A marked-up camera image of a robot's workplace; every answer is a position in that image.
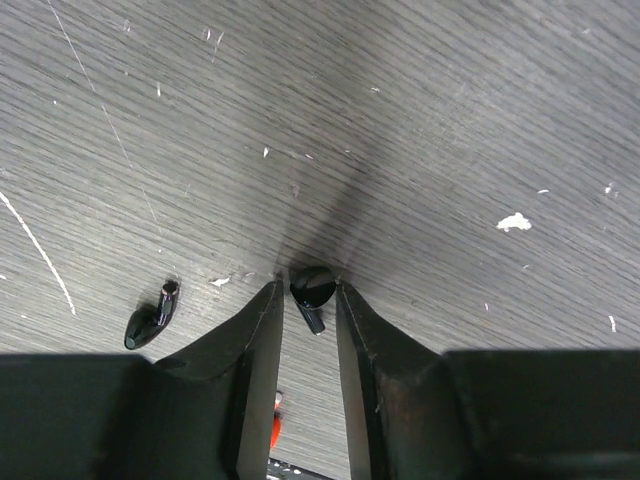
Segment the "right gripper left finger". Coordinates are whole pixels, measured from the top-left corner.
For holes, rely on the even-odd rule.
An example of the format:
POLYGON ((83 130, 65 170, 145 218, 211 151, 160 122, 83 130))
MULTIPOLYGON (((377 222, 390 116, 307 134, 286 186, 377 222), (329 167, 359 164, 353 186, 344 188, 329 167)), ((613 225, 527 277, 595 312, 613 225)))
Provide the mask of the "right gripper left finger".
POLYGON ((283 290, 267 283, 232 318, 157 362, 3 356, 2 477, 264 478, 283 290))

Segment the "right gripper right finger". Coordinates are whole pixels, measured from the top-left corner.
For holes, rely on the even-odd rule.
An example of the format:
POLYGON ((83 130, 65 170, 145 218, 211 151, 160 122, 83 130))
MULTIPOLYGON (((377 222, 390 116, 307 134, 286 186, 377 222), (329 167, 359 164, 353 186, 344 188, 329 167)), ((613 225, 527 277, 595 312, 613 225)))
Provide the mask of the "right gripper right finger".
POLYGON ((336 291, 355 479, 635 479, 635 350, 435 353, 336 291))

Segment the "black earbud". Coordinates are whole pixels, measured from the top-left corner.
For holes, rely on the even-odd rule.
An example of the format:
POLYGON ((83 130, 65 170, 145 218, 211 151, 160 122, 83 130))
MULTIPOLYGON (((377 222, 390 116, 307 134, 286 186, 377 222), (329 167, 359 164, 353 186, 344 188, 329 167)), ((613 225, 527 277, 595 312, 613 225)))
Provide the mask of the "black earbud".
POLYGON ((175 314, 179 293, 179 282, 167 280, 155 304, 143 303, 132 313, 124 333, 124 347, 127 350, 148 345, 164 331, 175 314))
POLYGON ((290 292, 314 335, 325 330, 322 307, 331 299, 337 287, 335 276, 326 266, 310 266, 294 275, 290 292))

